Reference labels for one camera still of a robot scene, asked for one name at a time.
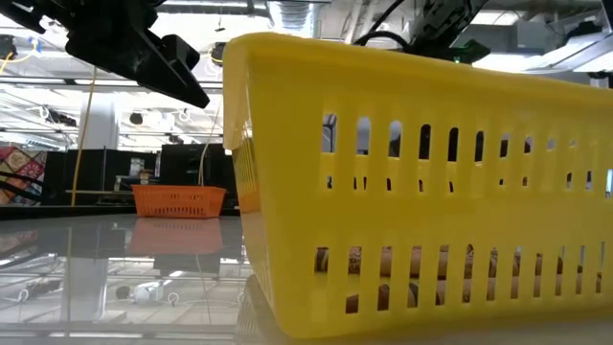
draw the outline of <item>wire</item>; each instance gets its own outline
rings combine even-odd
[[[75,164],[75,177],[73,178],[73,192],[72,198],[70,201],[70,206],[75,207],[75,202],[77,200],[77,181],[79,181],[79,166],[80,166],[80,157],[83,152],[83,144],[85,143],[85,136],[87,135],[87,123],[89,122],[89,110],[92,107],[92,97],[94,96],[94,88],[96,87],[96,77],[98,76],[98,68],[94,66],[94,78],[92,79],[92,84],[89,87],[89,99],[87,100],[87,110],[85,111],[85,119],[83,120],[83,131],[82,135],[79,138],[79,150],[77,151],[77,163]]]
[[[566,34],[561,34],[561,33],[557,32],[556,30],[554,30],[554,27],[552,26],[551,22],[545,23],[545,27],[547,27],[547,29],[549,29],[552,33],[554,33],[554,34],[556,34],[556,35],[558,35],[560,37],[565,37],[566,36]]]
[[[386,31],[378,31],[378,32],[372,32],[372,33],[364,34],[363,36],[359,37],[353,43],[353,45],[365,46],[366,43],[368,43],[368,41],[371,38],[375,38],[375,37],[387,37],[387,38],[391,38],[397,44],[399,44],[400,47],[402,47],[402,50],[405,53],[408,53],[408,52],[411,51],[411,46],[409,45],[409,43],[406,42],[406,40],[404,40],[404,38],[402,38],[399,34],[394,34],[392,32],[386,32]]]
[[[207,286],[206,286],[206,284],[204,282],[204,275],[202,274],[202,267],[200,267],[200,258],[198,257],[198,254],[195,255],[195,264],[198,266],[198,272],[200,272],[200,279],[202,280],[202,297],[207,302],[207,313],[209,313],[209,325],[213,325],[213,322],[211,320],[211,306],[209,304],[209,296],[207,294],[208,290],[207,290]]]
[[[198,166],[198,185],[199,186],[204,186],[204,170],[202,167],[204,164],[204,154],[207,152],[207,149],[209,148],[209,144],[211,144],[211,139],[213,139],[213,132],[215,131],[215,126],[217,124],[217,117],[219,116],[220,111],[221,111],[221,104],[217,108],[217,114],[215,114],[215,119],[213,120],[213,126],[211,127],[211,133],[209,133],[207,144],[204,146],[204,149],[202,150],[202,155],[200,155],[200,165]]]
[[[36,42],[37,42],[37,40],[33,39],[33,41],[32,41],[32,50],[30,51],[29,54],[27,54],[26,56],[24,56],[22,58],[18,58],[18,59],[15,59],[15,60],[7,61],[5,63],[19,63],[19,62],[23,62],[23,61],[27,60],[28,58],[31,58],[32,55],[34,55],[34,53],[36,52],[36,48],[38,47],[36,45]]]
[[[387,17],[389,17],[390,14],[398,6],[400,6],[400,4],[402,4],[403,2],[404,2],[404,0],[396,0],[396,2],[394,2],[394,4],[392,4],[387,10],[385,10],[385,12],[376,20],[376,22],[373,24],[371,29],[368,31],[368,34],[369,33],[374,33],[376,31],[376,29],[378,29],[379,26],[381,26],[381,24],[383,24],[383,21],[385,21],[385,19],[387,19]]]
[[[498,19],[502,18],[502,16],[503,16],[503,15],[505,15],[505,14],[507,14],[507,13],[509,13],[509,12],[513,12],[513,13],[515,13],[515,15],[517,15],[517,19],[519,19],[519,20],[524,20],[524,19],[521,17],[521,15],[519,15],[519,13],[518,13],[516,10],[506,10],[506,11],[503,11],[502,13],[500,13],[500,15],[498,15],[498,16],[496,17],[496,19],[494,19],[494,21],[493,21],[493,22],[491,22],[491,25],[496,24],[496,22],[498,21]]]
[[[7,67],[7,63],[9,63],[9,58],[11,57],[12,57],[12,52],[9,52],[9,54],[7,55],[7,58],[5,58],[4,62],[2,62],[2,67],[0,67],[0,76],[2,76],[4,69]]]

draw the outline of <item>plastic basket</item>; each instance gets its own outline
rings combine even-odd
[[[201,186],[132,185],[139,217],[218,217],[226,190]]]
[[[318,337],[610,310],[609,90],[250,34],[224,53],[224,100],[224,146],[233,150],[247,253],[285,333]],[[337,118],[335,145],[322,152],[328,114]],[[356,154],[363,117],[371,124],[367,155]],[[400,150],[390,157],[395,121]],[[449,154],[454,128],[455,161]],[[428,159],[420,159],[423,150]],[[419,301],[408,308],[417,245]],[[449,250],[445,302],[437,305],[442,245]],[[469,245],[474,256],[465,301]],[[386,246],[392,247],[391,276],[380,278]],[[329,251],[326,273],[314,269],[321,247]],[[348,274],[354,247],[361,247],[359,275]],[[490,299],[493,248],[498,261]],[[516,277],[515,252],[521,256]],[[387,310],[377,307],[382,283],[390,288]],[[346,313],[347,297],[356,293],[358,311]]]

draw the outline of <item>object inside basket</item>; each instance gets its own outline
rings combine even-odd
[[[317,248],[316,257],[315,257],[315,271],[316,272],[327,272],[328,271],[328,257],[329,250],[326,247]],[[436,291],[436,303],[437,306],[444,305],[445,302],[445,286],[446,286],[446,272],[447,272],[447,264],[448,264],[448,254],[449,254],[449,246],[443,245],[440,248],[439,252],[439,264],[437,267],[437,291]],[[518,287],[519,287],[519,272],[521,268],[521,251],[517,250],[513,254],[513,263],[512,263],[512,278],[511,278],[511,299],[516,299],[518,296]],[[464,272],[464,286],[463,286],[463,302],[470,302],[470,288],[471,288],[471,279],[472,279],[472,268],[473,268],[473,259],[474,259],[474,248],[472,245],[469,245],[466,249],[465,253],[465,272]],[[418,305],[419,301],[419,277],[420,277],[420,265],[421,265],[421,247],[415,246],[411,255],[411,264],[410,264],[410,278],[411,282],[409,283],[409,287],[407,289],[407,308],[414,308]],[[362,250],[361,247],[352,247],[349,254],[348,260],[348,273],[349,274],[360,274],[362,263]],[[487,291],[487,299],[488,301],[493,301],[495,299],[495,284],[496,284],[496,273],[497,273],[497,263],[498,263],[498,252],[494,248],[490,252],[489,263],[488,263],[488,291]],[[536,254],[535,264],[534,264],[534,297],[540,297],[540,286],[541,286],[541,271],[542,271],[542,263],[543,256],[541,254]],[[563,273],[563,256],[557,257],[556,264],[556,295],[559,296],[561,294],[562,289],[562,273]],[[392,247],[383,247],[381,249],[381,257],[380,257],[380,275],[382,277],[389,277],[392,273]],[[582,259],[581,262],[577,266],[577,280],[575,293],[581,294],[581,286],[582,286]],[[598,273],[596,277],[596,292],[601,292],[601,280],[602,274]],[[388,284],[382,284],[378,289],[378,301],[377,301],[377,309],[379,311],[385,311],[389,309],[389,299],[390,299],[390,286]],[[358,311],[358,301],[359,295],[355,294],[349,296],[347,298],[346,304],[346,313],[355,313]]]

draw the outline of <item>ceiling pipe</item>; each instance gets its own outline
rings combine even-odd
[[[375,17],[375,0],[371,0],[368,3],[366,14],[364,15],[364,21],[362,22],[362,30],[360,36],[368,33],[373,25],[373,18]]]
[[[357,22],[363,7],[364,0],[355,1],[353,3],[352,11],[350,14],[350,18],[352,20],[350,21],[349,28],[347,29],[347,35],[345,35],[346,44],[352,44],[356,40],[355,29],[357,29]]]
[[[179,1],[169,0],[156,8],[159,13],[197,13],[220,15],[246,15],[270,18],[270,12],[264,1],[235,1],[229,5],[227,1]]]
[[[291,35],[318,37],[322,1],[269,1],[268,6],[278,28]]]

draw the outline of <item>colorful poster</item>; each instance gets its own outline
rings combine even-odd
[[[15,147],[0,148],[0,172],[17,173],[42,182],[45,177],[46,163],[47,151],[29,151]],[[0,175],[0,181],[10,183],[34,195],[40,196],[42,193],[40,186],[18,178]],[[0,189],[0,205],[9,204],[35,206],[38,205],[39,202]]]

